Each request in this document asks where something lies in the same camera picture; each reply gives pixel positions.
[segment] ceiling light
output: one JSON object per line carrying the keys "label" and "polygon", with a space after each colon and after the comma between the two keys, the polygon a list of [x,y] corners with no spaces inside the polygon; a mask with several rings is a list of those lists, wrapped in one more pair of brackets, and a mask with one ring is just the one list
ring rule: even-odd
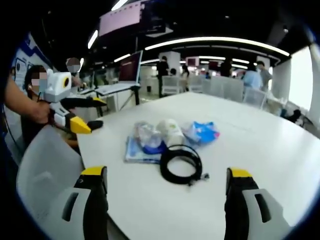
{"label": "ceiling light", "polygon": [[155,63],[159,61],[160,61],[159,59],[152,59],[152,60],[142,61],[140,62],[140,64],[150,64],[150,63]]}
{"label": "ceiling light", "polygon": [[119,0],[111,9],[111,11],[117,10],[119,8],[121,8],[126,2],[128,2],[128,0]]}
{"label": "ceiling light", "polygon": [[182,39],[177,39],[177,40],[171,40],[171,41],[165,41],[162,43],[158,43],[152,46],[148,46],[145,48],[145,50],[150,50],[150,49],[155,49],[167,45],[172,45],[172,44],[181,44],[181,43],[190,43],[190,42],[199,42],[199,41],[223,41],[223,42],[235,42],[235,43],[242,43],[242,44],[249,44],[249,45],[254,45],[258,47],[262,47],[265,49],[269,49],[275,52],[278,52],[282,55],[289,56],[290,54],[286,51],[283,51],[277,47],[261,43],[258,41],[252,41],[248,39],[242,39],[242,38],[235,38],[235,37],[225,37],[225,36],[199,36],[199,37],[189,37],[189,38],[182,38]]}
{"label": "ceiling light", "polygon": [[241,60],[241,59],[236,59],[236,58],[232,58],[232,61],[234,61],[234,62],[239,62],[239,63],[243,63],[243,64],[249,64],[249,61]]}
{"label": "ceiling light", "polygon": [[80,59],[80,68],[79,68],[79,71],[78,71],[78,72],[80,72],[80,70],[81,70],[81,68],[82,68],[82,65],[84,64],[84,61],[85,61],[84,58],[81,58],[81,59]]}
{"label": "ceiling light", "polygon": [[283,27],[283,31],[284,31],[285,34],[287,34],[289,32],[289,29],[287,28],[287,26]]}
{"label": "ceiling light", "polygon": [[199,56],[199,59],[226,60],[223,56]]}
{"label": "ceiling light", "polygon": [[238,69],[248,69],[247,66],[242,66],[242,65],[238,65],[238,64],[231,64],[231,66],[234,68],[238,68]]}
{"label": "ceiling light", "polygon": [[97,37],[98,37],[98,30],[95,30],[92,37],[90,38],[90,41],[88,42],[88,49],[91,48],[92,44],[94,44]]}
{"label": "ceiling light", "polygon": [[127,58],[127,57],[130,57],[130,54],[126,54],[126,55],[124,55],[124,56],[121,56],[121,57],[115,59],[114,62],[115,62],[115,63],[116,63],[116,62],[119,62],[120,60],[125,59],[125,58]]}

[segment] person in black shirt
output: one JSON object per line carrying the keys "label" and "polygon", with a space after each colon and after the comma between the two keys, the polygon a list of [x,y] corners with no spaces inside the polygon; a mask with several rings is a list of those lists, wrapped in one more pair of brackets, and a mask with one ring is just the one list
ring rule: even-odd
{"label": "person in black shirt", "polygon": [[168,65],[168,59],[166,56],[163,56],[161,61],[157,64],[156,70],[158,71],[158,80],[159,80],[159,97],[162,98],[162,77],[168,76],[169,71],[169,65]]}
{"label": "person in black shirt", "polygon": [[[42,96],[41,89],[38,85],[34,85],[33,81],[47,81],[47,71],[41,65],[33,65],[27,72],[24,78],[24,89],[27,92],[27,95],[30,99],[35,102],[38,102]],[[25,146],[28,147],[40,130],[46,125],[34,122],[26,117],[21,116],[21,129],[22,129],[22,138],[25,143]],[[77,137],[75,135],[67,135],[63,131],[62,137],[64,141],[77,153],[80,153],[78,147]]]}
{"label": "person in black shirt", "polygon": [[232,64],[232,60],[231,58],[226,58],[224,60],[223,63],[221,63],[221,66],[220,66],[220,75],[223,76],[223,77],[230,77],[231,76],[231,66]]}

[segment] plastic bag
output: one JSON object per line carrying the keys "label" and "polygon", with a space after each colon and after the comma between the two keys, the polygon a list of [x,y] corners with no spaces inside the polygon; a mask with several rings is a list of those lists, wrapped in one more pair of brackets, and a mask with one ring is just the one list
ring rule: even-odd
{"label": "plastic bag", "polygon": [[210,143],[220,136],[212,121],[207,123],[194,121],[189,127],[183,128],[182,132],[190,141],[199,145]]}
{"label": "plastic bag", "polygon": [[167,147],[162,139],[161,133],[146,121],[140,121],[134,124],[133,136],[145,154],[160,154]]}

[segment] person in blue shirt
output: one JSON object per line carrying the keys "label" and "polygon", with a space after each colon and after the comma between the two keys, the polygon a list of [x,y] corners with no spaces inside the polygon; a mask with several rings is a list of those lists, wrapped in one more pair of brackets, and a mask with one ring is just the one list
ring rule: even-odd
{"label": "person in blue shirt", "polygon": [[244,74],[243,82],[245,87],[260,90],[263,86],[261,75],[257,72],[256,66],[250,64]]}

